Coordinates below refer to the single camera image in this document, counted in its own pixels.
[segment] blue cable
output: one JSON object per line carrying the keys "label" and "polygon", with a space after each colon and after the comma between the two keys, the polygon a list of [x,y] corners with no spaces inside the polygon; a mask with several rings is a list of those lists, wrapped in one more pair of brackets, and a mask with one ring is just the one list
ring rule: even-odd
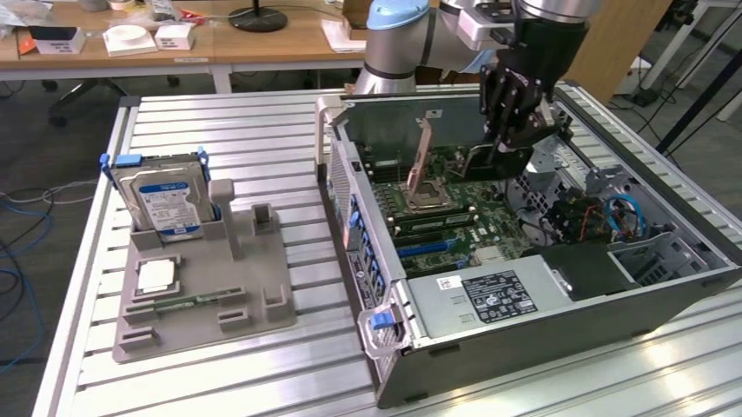
{"label": "blue cable", "polygon": [[2,269],[2,268],[0,268],[0,273],[10,274],[22,280],[23,285],[26,286],[26,289],[28,291],[28,298],[31,301],[31,306],[34,307],[34,315],[36,316],[36,322],[39,324],[39,332],[36,333],[36,340],[34,341],[31,346],[23,351],[23,353],[14,359],[14,361],[11,361],[11,363],[8,363],[4,367],[0,367],[0,374],[3,374],[8,371],[8,369],[11,369],[11,367],[19,361],[23,361],[23,359],[26,359],[31,354],[31,352],[34,352],[34,350],[36,350],[36,348],[39,347],[42,343],[42,339],[44,337],[44,320],[42,319],[39,306],[36,305],[36,294],[34,293],[34,287],[31,286],[31,283],[26,280],[23,273],[12,269]]}
{"label": "blue cable", "polygon": [[612,204],[614,203],[614,200],[622,200],[625,202],[629,202],[629,204],[632,204],[632,208],[634,209],[634,212],[637,213],[637,217],[640,218],[641,235],[645,236],[648,234],[648,222],[645,221],[645,216],[641,213],[640,202],[637,202],[634,197],[632,197],[628,194],[612,195],[609,199],[605,201],[605,213],[608,214],[608,223],[612,225],[612,228],[614,228],[614,230],[618,232],[622,231],[622,228],[616,223],[614,216],[613,216],[614,210],[612,208]]}
{"label": "blue cable", "polygon": [[[19,208],[8,205],[4,202],[0,202],[0,205],[3,205],[3,207],[6,207],[8,210],[11,210],[14,213],[18,213],[19,215],[39,215],[39,216],[44,217],[44,220],[47,221],[47,227],[44,228],[44,231],[42,232],[42,234],[36,237],[36,239],[34,239],[34,241],[30,242],[23,248],[16,249],[15,251],[11,252],[11,255],[18,256],[23,252],[34,249],[36,247],[36,245],[39,245],[42,243],[42,241],[44,240],[44,238],[48,235],[48,232],[51,232],[51,228],[55,224],[55,221],[54,221],[54,218],[51,217],[51,215],[48,215],[47,213],[42,213],[39,211],[20,210]],[[7,258],[7,257],[10,257],[8,254],[0,254],[0,258]]]}

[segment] aluminum extrusion table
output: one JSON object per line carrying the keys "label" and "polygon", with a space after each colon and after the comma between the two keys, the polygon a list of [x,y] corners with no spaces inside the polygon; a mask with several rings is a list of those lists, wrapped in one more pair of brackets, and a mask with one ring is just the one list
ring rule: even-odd
{"label": "aluminum extrusion table", "polygon": [[[742,225],[726,209],[582,89],[561,87],[741,244]],[[277,207],[299,322],[258,337],[123,365],[114,362],[131,219],[102,180],[34,415],[742,415],[740,285],[641,338],[406,407],[375,408],[314,176],[314,102],[319,95],[339,93],[147,97],[119,108],[110,153],[168,155],[202,144],[213,176],[235,179],[234,208],[255,202]],[[609,151],[580,127],[574,142],[598,166],[613,164]]]}

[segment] hard disk label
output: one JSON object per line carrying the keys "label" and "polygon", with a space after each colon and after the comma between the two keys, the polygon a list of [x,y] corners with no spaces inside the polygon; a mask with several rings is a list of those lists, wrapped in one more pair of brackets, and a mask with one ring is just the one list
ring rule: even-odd
{"label": "hard disk label", "polygon": [[170,235],[194,232],[201,221],[197,206],[187,201],[187,182],[146,185],[139,188],[155,230]]}
{"label": "hard disk label", "polygon": [[514,271],[462,281],[479,320],[494,323],[538,311]]}

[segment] hard drive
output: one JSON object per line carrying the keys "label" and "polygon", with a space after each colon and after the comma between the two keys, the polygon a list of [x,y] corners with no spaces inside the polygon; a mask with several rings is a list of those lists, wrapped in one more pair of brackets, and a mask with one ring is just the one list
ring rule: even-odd
{"label": "hard drive", "polygon": [[201,224],[217,219],[209,200],[209,156],[119,155],[108,168],[110,157],[102,157],[102,169],[114,181],[127,204],[136,231],[156,230],[163,242],[203,236]]}

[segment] white box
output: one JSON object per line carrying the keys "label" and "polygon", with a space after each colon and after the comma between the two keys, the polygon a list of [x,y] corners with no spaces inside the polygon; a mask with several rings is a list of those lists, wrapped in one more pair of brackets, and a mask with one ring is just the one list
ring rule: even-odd
{"label": "white box", "polygon": [[150,32],[143,31],[138,38],[120,40],[111,34],[111,31],[116,28],[120,28],[120,26],[115,26],[103,32],[103,41],[106,42],[108,56],[127,56],[158,51],[158,46],[155,45],[155,40]]}
{"label": "white box", "polygon": [[190,24],[160,26],[155,33],[155,43],[160,50],[190,50],[194,46],[194,31]]}
{"label": "white box", "polygon": [[79,54],[84,47],[84,32],[78,28],[72,39],[35,40],[36,49],[43,55]]}
{"label": "white box", "polygon": [[634,92],[640,88],[640,82],[645,79],[645,76],[648,76],[650,70],[652,64],[637,56],[632,67],[626,72],[626,77],[624,78],[622,83],[618,84],[618,87],[616,88],[614,94],[617,96],[629,96],[634,94]]}

